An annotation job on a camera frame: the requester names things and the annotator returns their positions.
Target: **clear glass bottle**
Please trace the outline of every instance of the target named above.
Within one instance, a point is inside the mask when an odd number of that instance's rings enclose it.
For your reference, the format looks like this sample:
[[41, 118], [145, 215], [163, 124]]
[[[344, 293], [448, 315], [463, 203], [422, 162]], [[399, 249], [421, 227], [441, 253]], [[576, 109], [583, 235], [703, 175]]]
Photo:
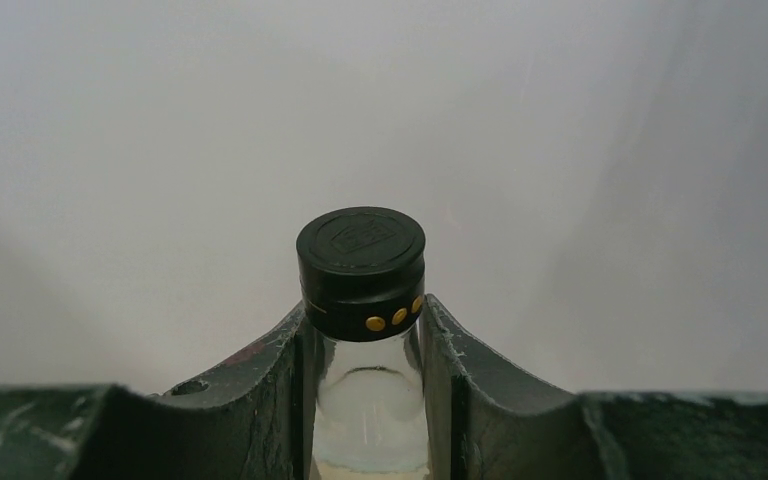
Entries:
[[429, 478], [422, 228], [393, 210], [350, 208], [308, 224], [296, 246], [318, 332], [311, 478]]

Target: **black plastic part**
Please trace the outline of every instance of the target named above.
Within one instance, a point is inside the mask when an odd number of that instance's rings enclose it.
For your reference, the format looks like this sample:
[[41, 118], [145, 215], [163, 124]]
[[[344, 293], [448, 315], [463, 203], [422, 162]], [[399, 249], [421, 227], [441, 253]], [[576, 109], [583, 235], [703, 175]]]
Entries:
[[[529, 375], [431, 295], [422, 356], [435, 480], [768, 479], [768, 394], [582, 393]], [[0, 479], [303, 479], [317, 332], [297, 306], [162, 396], [0, 388]]]
[[[424, 293], [424, 249], [422, 227], [395, 210], [355, 207], [313, 220], [296, 240], [308, 318], [325, 335], [351, 342], [404, 332]], [[401, 309], [403, 318], [393, 321]], [[382, 320], [380, 330], [368, 328], [371, 317]]]

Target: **gold circle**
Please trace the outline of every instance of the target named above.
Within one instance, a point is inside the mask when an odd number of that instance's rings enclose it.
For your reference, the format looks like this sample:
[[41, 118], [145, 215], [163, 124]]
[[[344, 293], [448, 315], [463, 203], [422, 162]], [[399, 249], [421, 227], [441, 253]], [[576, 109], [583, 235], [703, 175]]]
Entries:
[[393, 314], [393, 325], [398, 325], [402, 323], [402, 320], [404, 320], [405, 317], [407, 316], [408, 316], [407, 308], [400, 308], [396, 310], [396, 313]]
[[380, 332], [387, 326], [387, 322], [381, 317], [369, 317], [366, 319], [366, 328], [373, 332]]
[[418, 312], [421, 307], [422, 307], [422, 295], [413, 299], [413, 304], [411, 305], [411, 313]]

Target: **black bottle cap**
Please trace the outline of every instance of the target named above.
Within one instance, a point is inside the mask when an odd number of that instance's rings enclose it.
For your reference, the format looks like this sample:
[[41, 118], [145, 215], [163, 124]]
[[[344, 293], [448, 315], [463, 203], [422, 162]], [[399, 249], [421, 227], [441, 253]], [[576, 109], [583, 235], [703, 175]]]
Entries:
[[327, 213], [296, 240], [307, 317], [325, 335], [370, 342], [410, 328], [422, 309], [425, 233], [403, 213]]

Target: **screw hole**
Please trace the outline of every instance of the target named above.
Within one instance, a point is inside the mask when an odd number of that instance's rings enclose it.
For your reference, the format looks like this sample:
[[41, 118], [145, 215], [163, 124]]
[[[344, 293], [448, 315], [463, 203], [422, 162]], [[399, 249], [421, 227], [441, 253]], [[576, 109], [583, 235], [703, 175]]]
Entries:
[[187, 380], [186, 382], [173, 388], [170, 394], [172, 396], [179, 395], [192, 395], [193, 393], [199, 393], [207, 390], [210, 385], [202, 380]]

